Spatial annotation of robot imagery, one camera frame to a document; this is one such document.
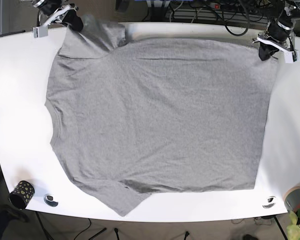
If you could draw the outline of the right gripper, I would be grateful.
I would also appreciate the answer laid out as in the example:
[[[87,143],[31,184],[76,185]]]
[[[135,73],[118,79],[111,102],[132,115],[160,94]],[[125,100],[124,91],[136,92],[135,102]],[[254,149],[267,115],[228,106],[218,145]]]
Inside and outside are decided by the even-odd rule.
[[[47,37],[51,24],[60,24],[77,32],[84,28],[82,19],[77,16],[79,8],[74,3],[32,2],[32,6],[38,9],[36,27],[33,28],[35,39]]]

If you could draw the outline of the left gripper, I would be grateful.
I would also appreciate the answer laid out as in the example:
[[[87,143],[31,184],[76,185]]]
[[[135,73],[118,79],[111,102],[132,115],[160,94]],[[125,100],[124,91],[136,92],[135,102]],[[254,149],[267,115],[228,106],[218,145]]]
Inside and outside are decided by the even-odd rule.
[[[261,61],[270,59],[277,52],[283,53],[286,63],[299,61],[299,52],[292,41],[296,21],[296,18],[281,18],[269,22],[267,29],[258,33],[253,43],[259,43],[258,56]]]

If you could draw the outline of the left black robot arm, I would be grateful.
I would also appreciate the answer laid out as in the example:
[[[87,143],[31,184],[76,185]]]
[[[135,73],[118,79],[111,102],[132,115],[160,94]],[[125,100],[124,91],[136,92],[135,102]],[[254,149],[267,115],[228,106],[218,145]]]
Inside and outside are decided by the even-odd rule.
[[[240,0],[238,10],[243,11],[246,18],[245,30],[238,34],[232,32],[227,25],[224,14],[221,14],[222,22],[226,30],[235,37],[245,35],[252,21],[250,15],[260,15],[267,18],[266,30],[260,32],[253,43],[258,43],[258,57],[261,61],[270,59],[277,52],[282,52],[286,63],[299,61],[299,52],[293,43],[294,28],[300,21],[300,0]]]

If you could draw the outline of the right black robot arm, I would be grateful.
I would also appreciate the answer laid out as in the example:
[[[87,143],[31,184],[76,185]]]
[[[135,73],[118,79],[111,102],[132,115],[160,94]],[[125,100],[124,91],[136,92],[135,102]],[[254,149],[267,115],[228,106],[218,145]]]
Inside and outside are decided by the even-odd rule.
[[[36,27],[33,37],[43,38],[49,34],[49,26],[57,24],[81,32],[84,28],[82,19],[77,15],[79,8],[67,0],[30,0],[32,6],[38,9]]]

